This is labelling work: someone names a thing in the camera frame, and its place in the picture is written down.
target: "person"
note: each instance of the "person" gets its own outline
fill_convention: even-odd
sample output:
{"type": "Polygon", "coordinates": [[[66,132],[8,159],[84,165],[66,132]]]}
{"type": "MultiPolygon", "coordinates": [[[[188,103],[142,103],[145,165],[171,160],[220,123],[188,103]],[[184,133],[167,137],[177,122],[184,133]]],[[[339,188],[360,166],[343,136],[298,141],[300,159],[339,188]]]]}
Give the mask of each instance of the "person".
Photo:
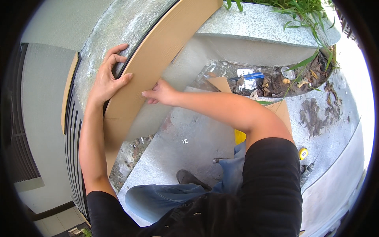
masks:
{"type": "Polygon", "coordinates": [[[285,124],[259,103],[229,93],[176,91],[163,79],[142,92],[162,103],[204,114],[246,134],[235,158],[221,161],[223,179],[212,189],[185,170],[177,185],[132,187],[128,207],[152,222],[139,227],[123,210],[108,176],[103,105],[133,74],[115,80],[112,67],[126,62],[110,49],[89,93],[79,141],[93,236],[298,236],[302,218],[298,151],[285,124]]]}

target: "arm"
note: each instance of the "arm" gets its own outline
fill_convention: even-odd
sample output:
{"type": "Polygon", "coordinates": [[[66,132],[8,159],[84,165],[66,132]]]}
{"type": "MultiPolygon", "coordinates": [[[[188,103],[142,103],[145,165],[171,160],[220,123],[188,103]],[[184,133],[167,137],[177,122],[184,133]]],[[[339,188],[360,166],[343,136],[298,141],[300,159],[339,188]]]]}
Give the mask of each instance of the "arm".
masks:
{"type": "Polygon", "coordinates": [[[111,71],[116,62],[126,62],[126,57],[117,55],[117,53],[127,47],[127,44],[121,44],[107,52],[89,93],[79,141],[79,161],[87,194],[91,191],[103,191],[117,198],[107,175],[103,105],[133,76],[128,73],[115,80],[111,71]]]}
{"type": "Polygon", "coordinates": [[[225,123],[246,134],[246,148],[267,137],[294,143],[283,121],[272,111],[249,98],[229,93],[178,92],[160,79],[151,91],[144,91],[149,104],[186,108],[225,123]]]}

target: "shoe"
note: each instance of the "shoe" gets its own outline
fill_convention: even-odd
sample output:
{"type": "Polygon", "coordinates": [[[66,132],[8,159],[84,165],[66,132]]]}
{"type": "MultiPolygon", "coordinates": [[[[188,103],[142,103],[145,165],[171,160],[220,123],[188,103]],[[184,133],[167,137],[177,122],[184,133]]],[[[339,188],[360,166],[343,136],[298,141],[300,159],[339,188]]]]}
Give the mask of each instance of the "shoe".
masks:
{"type": "Polygon", "coordinates": [[[176,173],[176,179],[180,184],[197,184],[202,186],[206,191],[212,190],[211,187],[198,180],[195,176],[193,176],[193,174],[186,170],[179,170],[176,173]]]}

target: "hand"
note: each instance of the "hand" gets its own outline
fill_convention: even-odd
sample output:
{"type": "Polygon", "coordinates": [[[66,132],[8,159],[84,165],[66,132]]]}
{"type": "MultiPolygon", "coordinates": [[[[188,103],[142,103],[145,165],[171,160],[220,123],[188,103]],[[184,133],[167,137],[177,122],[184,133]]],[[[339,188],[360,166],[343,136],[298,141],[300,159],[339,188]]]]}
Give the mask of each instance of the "hand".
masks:
{"type": "Polygon", "coordinates": [[[95,83],[89,93],[88,102],[103,105],[105,101],[112,98],[121,87],[125,86],[132,79],[132,73],[127,73],[117,80],[112,74],[112,67],[115,63],[126,62],[127,58],[117,53],[125,50],[127,47],[128,44],[120,44],[107,52],[97,72],[95,83]]]}
{"type": "Polygon", "coordinates": [[[143,91],[142,95],[148,97],[148,104],[156,104],[158,102],[164,105],[176,106],[175,102],[177,96],[180,94],[175,90],[168,82],[159,78],[158,82],[155,84],[151,91],[143,91]]]}

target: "yellow tape measure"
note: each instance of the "yellow tape measure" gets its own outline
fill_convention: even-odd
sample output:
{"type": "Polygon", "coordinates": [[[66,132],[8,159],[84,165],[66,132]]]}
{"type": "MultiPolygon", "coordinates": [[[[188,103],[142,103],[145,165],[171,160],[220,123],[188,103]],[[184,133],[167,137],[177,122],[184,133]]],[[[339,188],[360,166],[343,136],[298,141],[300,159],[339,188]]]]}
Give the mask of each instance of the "yellow tape measure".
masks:
{"type": "Polygon", "coordinates": [[[308,155],[308,150],[306,148],[301,148],[299,150],[300,160],[303,160],[305,157],[307,157],[307,155],[308,155]]]}

